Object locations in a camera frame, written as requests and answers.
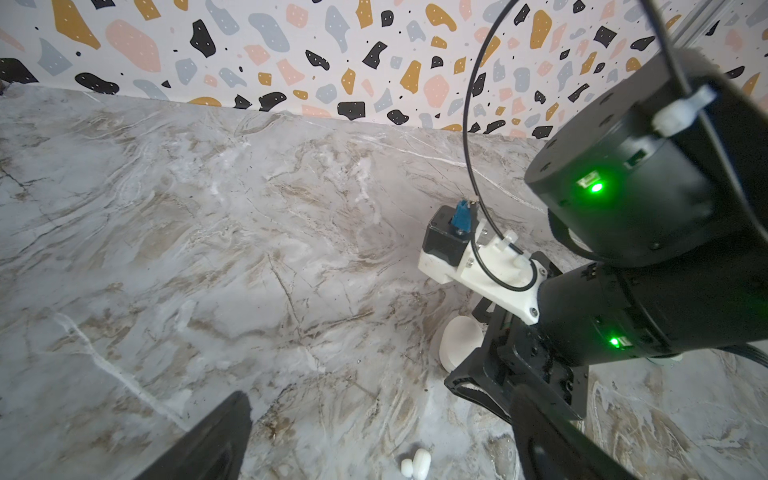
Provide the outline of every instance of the gray-blue speckle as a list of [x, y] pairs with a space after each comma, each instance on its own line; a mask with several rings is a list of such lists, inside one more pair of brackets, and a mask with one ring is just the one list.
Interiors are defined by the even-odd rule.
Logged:
[[167, 100], [165, 93], [149, 80], [134, 80], [134, 86], [143, 91], [152, 100]]
[[225, 35], [234, 35], [240, 30], [240, 26], [226, 8], [218, 8], [214, 5], [213, 0], [205, 0], [205, 8], [208, 9], [208, 13], [210, 13], [216, 25], [219, 25], [219, 29]]
[[627, 22], [636, 22], [643, 16], [643, 5], [637, 4], [634, 7], [627, 10], [624, 14], [624, 20]]
[[219, 76], [227, 83], [227, 85], [230, 86], [230, 88], [233, 88], [235, 85], [243, 85], [244, 87], [248, 86], [245, 80], [235, 75], [235, 72], [231, 71], [227, 67], [219, 70]]
[[482, 13], [482, 19], [488, 23], [495, 22], [498, 18], [498, 14], [502, 13], [505, 5], [507, 5], [507, 0], [498, 0], [498, 2], [491, 3], [489, 6], [485, 7], [485, 11]]
[[768, 0], [761, 3], [760, 6], [752, 12], [752, 15], [746, 17], [746, 26], [751, 27], [757, 25], [766, 18], [768, 18]]
[[387, 88], [384, 90], [384, 95], [375, 103], [373, 104], [373, 109], [376, 110], [376, 113], [379, 113], [382, 110], [386, 110], [387, 108], [392, 107], [392, 94], [389, 93], [389, 89]]
[[59, 50], [56, 50], [53, 45], [48, 43], [47, 40], [41, 38], [40, 46], [42, 46], [42, 52], [40, 54], [40, 60], [38, 60], [38, 65], [43, 67], [49, 74], [55, 77], [72, 66], [72, 63], [67, 60]]
[[248, 17], [248, 23], [259, 31], [267, 47], [282, 53], [290, 50], [288, 38], [286, 38], [277, 21], [272, 18], [272, 15], [252, 13]]
[[317, 89], [315, 98], [328, 105], [332, 101], [336, 100], [336, 86], [334, 84], [328, 84], [324, 87]]
[[731, 25], [735, 25], [735, 24], [736, 24], [736, 22], [738, 22], [738, 21], [739, 21], [739, 18], [741, 18], [741, 17], [739, 16], [739, 14], [737, 14], [737, 13], [734, 13], [734, 14], [733, 14], [733, 17], [729, 18], [729, 19], [728, 19], [728, 22], [725, 22], [725, 26], [727, 26], [727, 27], [730, 27]]
[[456, 111], [464, 106], [464, 99], [463, 98], [456, 98], [454, 101], [451, 102], [450, 106], [448, 107], [448, 116], [450, 117]]
[[516, 68], [512, 75], [515, 76], [515, 90], [520, 93], [528, 91], [528, 86], [531, 84], [531, 71], [526, 67], [520, 67]]
[[493, 63], [493, 81], [502, 81], [507, 76], [507, 69], [502, 65], [502, 61], [496, 58]]
[[336, 39], [336, 43], [339, 44], [341, 52], [346, 51], [346, 31], [349, 30], [349, 25], [341, 16], [341, 12], [335, 6], [331, 5], [326, 10], [326, 31]]
[[414, 42], [419, 38], [424, 41], [427, 39], [427, 36], [424, 35], [422, 28], [416, 20], [411, 20], [411, 23], [406, 26], [406, 30], [408, 31], [408, 38], [411, 39], [411, 42]]
[[541, 114], [531, 115], [525, 119], [525, 126], [528, 128], [533, 127], [538, 123], [539, 118], [541, 118]]
[[560, 87], [558, 88], [558, 91], [563, 91], [563, 88], [565, 88], [565, 82], [568, 81], [568, 79], [573, 76], [574, 74], [574, 65], [571, 63], [570, 60], [563, 65], [563, 68], [560, 69], [560, 72], [558, 73], [558, 82], [560, 82]]
[[432, 128], [432, 116], [430, 114], [419, 114], [419, 120], [422, 121], [422, 128]]
[[179, 81], [182, 84], [189, 84], [196, 73], [197, 65], [194, 64], [191, 58], [185, 58], [176, 62], [176, 74], [179, 76]]
[[583, 28], [579, 28], [577, 31], [573, 32], [573, 33], [572, 33], [572, 34], [570, 34], [568, 37], [569, 37], [571, 40], [573, 40], [574, 38], [579, 38], [579, 37], [581, 37], [581, 36], [582, 36], [583, 34], [585, 34], [585, 33], [587, 33], [587, 31], [586, 31], [586, 30], [584, 30]]

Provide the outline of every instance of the white cylindrical object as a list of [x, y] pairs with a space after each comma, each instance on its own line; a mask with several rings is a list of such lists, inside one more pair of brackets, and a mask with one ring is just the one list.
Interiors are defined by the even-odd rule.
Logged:
[[480, 323], [468, 316], [459, 315], [445, 326], [440, 341], [440, 363], [442, 368], [452, 372], [463, 362], [472, 350], [482, 345], [483, 333]]
[[413, 476], [413, 460], [410, 458], [403, 460], [400, 463], [400, 473], [406, 478], [411, 478]]
[[432, 463], [432, 456], [425, 449], [416, 450], [413, 456], [413, 480], [425, 480], [429, 473], [429, 464]]

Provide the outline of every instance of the terrazzo wallpaper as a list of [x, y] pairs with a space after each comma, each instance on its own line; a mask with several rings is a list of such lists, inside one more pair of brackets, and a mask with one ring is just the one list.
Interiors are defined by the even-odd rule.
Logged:
[[[294, 1], [4, 0], [0, 78], [458, 131], [506, 3]], [[695, 4], [663, 2], [667, 27]], [[470, 131], [548, 137], [656, 43], [635, 0], [521, 0], [482, 59]]]

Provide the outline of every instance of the pink speckle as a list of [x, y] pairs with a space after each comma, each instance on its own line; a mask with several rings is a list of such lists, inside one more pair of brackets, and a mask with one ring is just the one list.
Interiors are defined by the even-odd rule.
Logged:
[[548, 61], [544, 60], [544, 61], [541, 63], [541, 65], [539, 65], [539, 66], [538, 66], [538, 70], [536, 71], [536, 73], [538, 73], [538, 74], [539, 74], [539, 76], [543, 77], [543, 76], [545, 76], [547, 73], [549, 73], [549, 71], [550, 71], [551, 69], [552, 69], [552, 64], [551, 64], [551, 63], [549, 63]]
[[610, 58], [615, 57], [616, 55], [619, 55], [622, 50], [624, 50], [624, 47], [627, 46], [627, 39], [622, 38], [620, 42], [616, 44], [616, 48], [614, 48], [614, 52], [611, 54]]
[[22, 47], [22, 44], [18, 43], [18, 40], [13, 38], [8, 32], [0, 28], [0, 40], [3, 40], [8, 45], [11, 45], [16, 50], [24, 51], [24, 47]]
[[331, 114], [327, 110], [318, 107], [310, 107], [309, 105], [301, 106], [301, 114], [307, 117], [331, 118]]
[[250, 60], [256, 65], [261, 65], [270, 59], [270, 54], [261, 45], [246, 45], [243, 50], [248, 54]]
[[144, 71], [160, 71], [157, 44], [141, 30], [125, 20], [115, 20], [107, 26], [107, 41], [132, 64]]
[[451, 86], [442, 77], [442, 75], [435, 75], [427, 80], [424, 84], [424, 95], [427, 97], [427, 103], [430, 107], [440, 108], [442, 102], [445, 101], [445, 97], [448, 96], [448, 92]]
[[304, 74], [296, 70], [286, 59], [278, 61], [277, 68], [288, 85], [293, 85], [304, 79]]
[[616, 9], [616, 2], [614, 0], [611, 0], [605, 6], [603, 7], [603, 13], [600, 15], [600, 20], [605, 20], [606, 18], [610, 18], [614, 16], [614, 10]]
[[373, 85], [371, 85], [371, 81], [368, 78], [360, 82], [360, 85], [362, 85], [362, 88], [369, 96], [373, 96]]
[[560, 25], [552, 32], [552, 46], [549, 48], [549, 51], [555, 51], [560, 46], [560, 40], [563, 39], [563, 34], [565, 33], [565, 29], [568, 27], [567, 23], [564, 23], [563, 25]]
[[731, 28], [725, 35], [725, 46], [730, 47], [733, 53], [737, 53], [744, 46], [744, 40], [735, 28]]
[[306, 20], [309, 17], [310, 13], [307, 10], [304, 10], [303, 8], [299, 7], [298, 5], [294, 5], [293, 3], [288, 4], [288, 8], [286, 8], [286, 20], [294, 27], [306, 27]]
[[525, 110], [525, 105], [523, 105], [523, 99], [520, 97], [517, 97], [515, 100], [512, 101], [512, 114], [519, 114], [520, 112]]
[[478, 43], [482, 43], [485, 40], [485, 37], [488, 36], [489, 31], [491, 31], [491, 29], [488, 27], [478, 28], [478, 31], [475, 32], [475, 40], [477, 40]]
[[589, 46], [589, 40], [582, 40], [578, 44], [578, 48], [576, 48], [576, 55], [583, 57], [584, 53], [587, 51], [587, 47]]
[[472, 16], [472, 0], [459, 0], [458, 13], [461, 14], [465, 22], [469, 20], [469, 17]]

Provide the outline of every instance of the black speckle pattern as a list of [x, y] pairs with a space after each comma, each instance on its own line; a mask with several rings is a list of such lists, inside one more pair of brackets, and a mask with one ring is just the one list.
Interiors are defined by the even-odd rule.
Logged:
[[382, 12], [382, 27], [389, 27], [395, 21], [395, 14], [392, 10]]
[[261, 105], [259, 111], [270, 111], [275, 105], [287, 99], [288, 97], [283, 92], [273, 91], [263, 97], [259, 97], [259, 104]]
[[717, 28], [717, 25], [718, 25], [719, 23], [720, 23], [720, 20], [718, 20], [717, 22], [715, 22], [715, 25], [712, 25], [712, 28], [710, 28], [710, 30], [709, 30], [707, 33], [705, 33], [705, 35], [706, 35], [707, 37], [711, 37], [712, 35], [715, 35], [715, 28]]
[[381, 62], [381, 60], [379, 60], [379, 55], [384, 51], [386, 46], [386, 43], [382, 41], [376, 42], [376, 45], [373, 45], [373, 48], [371, 48], [371, 51], [368, 52], [368, 55], [366, 55], [362, 62], [376, 70]]
[[0, 58], [0, 80], [5, 80], [9, 83], [17, 81], [22, 84], [38, 81], [17, 58]]
[[104, 7], [114, 7], [112, 0], [91, 0], [91, 3], [94, 4], [97, 10]]
[[386, 117], [395, 125], [402, 125], [410, 119], [408, 115], [402, 113], [400, 110], [392, 110]]
[[549, 137], [550, 133], [552, 133], [552, 125], [543, 125], [541, 127], [534, 128], [531, 135], [538, 139], [542, 139]]
[[736, 67], [733, 70], [729, 70], [725, 72], [725, 76], [728, 78], [736, 78], [740, 76], [742, 73], [744, 73], [744, 67]]
[[102, 80], [92, 73], [78, 73], [74, 76], [74, 81], [98, 94], [114, 95], [120, 91], [118, 84]]
[[633, 50], [643, 51], [646, 48], [648, 48], [648, 45], [650, 45], [650, 43], [653, 40], [656, 40], [656, 37], [650, 36], [650, 37], [646, 37], [646, 38], [640, 38], [638, 40], [633, 41], [632, 45], [630, 45], [629, 48], [631, 48]]
[[364, 101], [343, 101], [339, 103], [336, 111], [339, 112], [339, 115], [344, 115], [350, 120], [364, 118], [366, 116], [366, 103]]
[[582, 86], [577, 88], [575, 92], [573, 92], [572, 94], [568, 95], [568, 100], [570, 100], [570, 101], [578, 100], [579, 95], [581, 95], [581, 92], [586, 90], [586, 89], [588, 89], [588, 88], [589, 88], [589, 84], [583, 84]]
[[210, 57], [216, 53], [216, 45], [214, 40], [210, 37], [208, 29], [205, 28], [205, 24], [202, 20], [198, 20], [192, 24], [192, 39], [190, 39], [190, 45], [205, 55], [205, 58]]
[[331, 68], [331, 65], [328, 63], [328, 61], [319, 56], [317, 53], [314, 53], [312, 51], [307, 50], [306, 52], [306, 59], [310, 61], [310, 65], [313, 67], [323, 67], [323, 70], [328, 71]]
[[248, 100], [246, 100], [245, 97], [243, 97], [242, 95], [237, 95], [235, 97], [235, 108], [242, 108], [243, 110], [245, 110], [251, 105], [253, 104], [250, 103]]
[[506, 124], [507, 124], [506, 120], [492, 121], [491, 123], [488, 124], [487, 127], [485, 127], [485, 131], [483, 133], [484, 134], [489, 134], [493, 130], [496, 130], [497, 128], [501, 128], [501, 127], [505, 126]]
[[478, 75], [475, 80], [475, 84], [472, 85], [472, 97], [477, 97], [482, 93], [482, 89], [485, 87], [485, 73]]
[[531, 7], [529, 7], [527, 3], [523, 5], [523, 8], [521, 8], [518, 14], [515, 16], [515, 25], [520, 25], [522, 22], [525, 22], [525, 17], [528, 16], [530, 11]]
[[594, 40], [603, 44], [605, 48], [608, 48], [608, 45], [611, 44], [615, 37], [616, 32], [605, 27], [598, 28], [598, 31], [594, 34]]

